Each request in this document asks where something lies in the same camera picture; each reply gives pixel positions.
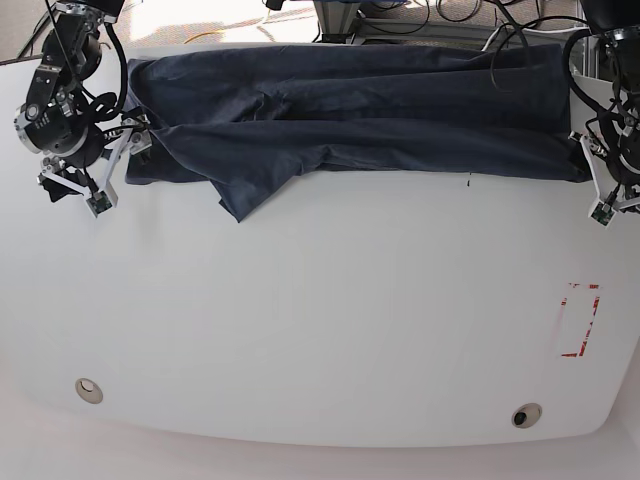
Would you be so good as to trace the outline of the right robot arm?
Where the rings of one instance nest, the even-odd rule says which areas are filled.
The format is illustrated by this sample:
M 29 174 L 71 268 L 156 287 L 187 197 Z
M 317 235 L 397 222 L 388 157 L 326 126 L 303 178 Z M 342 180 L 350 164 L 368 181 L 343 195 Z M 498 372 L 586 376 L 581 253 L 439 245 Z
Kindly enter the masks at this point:
M 152 145 L 146 115 L 125 108 L 128 71 L 114 30 L 123 4 L 57 1 L 45 7 L 52 30 L 14 127 L 23 145 L 42 157 L 38 183 L 51 202 L 79 195 L 99 216 L 118 202 L 110 182 L 116 164 Z M 93 95 L 84 82 L 100 66 L 102 33 L 117 54 L 120 89 Z

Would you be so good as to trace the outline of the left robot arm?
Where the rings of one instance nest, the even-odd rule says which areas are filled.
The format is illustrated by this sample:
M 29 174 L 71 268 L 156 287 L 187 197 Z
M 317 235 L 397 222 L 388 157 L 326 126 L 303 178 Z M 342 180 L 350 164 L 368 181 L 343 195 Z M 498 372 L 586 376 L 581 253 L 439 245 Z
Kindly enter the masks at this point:
M 581 1 L 582 29 L 563 48 L 565 76 L 571 92 L 594 116 L 583 133 L 569 138 L 578 143 L 589 166 L 596 199 L 589 217 L 608 227 L 615 215 L 639 212 L 639 3 L 637 1 Z M 609 75 L 612 96 L 604 106 L 587 94 L 570 70 L 569 57 L 583 40 L 594 47 L 595 64 Z

